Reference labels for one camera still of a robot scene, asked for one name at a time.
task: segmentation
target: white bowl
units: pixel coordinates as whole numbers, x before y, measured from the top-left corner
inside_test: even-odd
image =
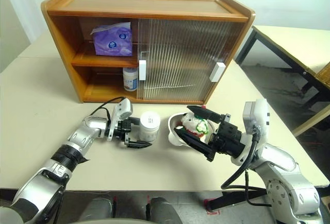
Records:
[[[175,113],[173,114],[169,120],[168,120],[168,126],[169,126],[169,142],[175,146],[187,146],[189,147],[188,144],[185,143],[184,140],[182,140],[177,134],[176,132],[174,131],[174,128],[179,126],[179,125],[182,125],[182,122],[181,122],[181,119],[182,119],[182,116],[186,114],[186,112],[181,112],[181,113]],[[215,128],[213,127],[213,124],[211,124],[210,121],[207,121],[207,124],[208,124],[208,134],[203,136],[201,141],[202,142],[205,142],[205,141],[208,141],[211,134],[214,133],[215,131]]]

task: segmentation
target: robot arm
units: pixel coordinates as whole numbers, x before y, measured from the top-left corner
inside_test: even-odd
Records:
[[[176,133],[189,146],[212,161],[216,152],[231,156],[240,166],[221,187],[229,188],[246,169],[256,171],[266,185],[274,215],[279,223],[323,223],[319,210],[320,198],[314,186],[301,174],[291,155],[267,144],[269,129],[268,105],[265,99],[247,102],[243,111],[245,133],[229,123],[230,115],[218,115],[198,106],[188,106],[196,115],[220,123],[208,144],[181,129]]]
[[[48,222],[62,200],[65,186],[73,170],[79,163],[87,161],[85,154],[95,138],[102,139],[110,134],[120,139],[126,136],[125,144],[128,147],[150,146],[150,143],[133,142],[128,138],[130,124],[138,124],[138,121],[128,119],[132,112],[130,101],[124,98],[114,108],[111,120],[94,115],[85,117],[67,141],[18,190],[12,205],[0,208],[0,224]]]

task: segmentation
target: purple tissue box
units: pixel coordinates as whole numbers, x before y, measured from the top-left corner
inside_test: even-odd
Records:
[[[92,30],[96,55],[132,56],[130,22],[100,26]]]

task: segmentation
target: white jar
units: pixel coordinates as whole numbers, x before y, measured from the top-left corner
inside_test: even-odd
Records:
[[[138,87],[138,69],[123,68],[124,89],[133,92]]]
[[[140,140],[152,142],[157,138],[160,117],[155,112],[144,112],[140,117]]]

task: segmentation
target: wooden cabinet top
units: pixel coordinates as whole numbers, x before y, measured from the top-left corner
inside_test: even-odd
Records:
[[[49,15],[246,22],[254,12],[235,0],[46,0]]]

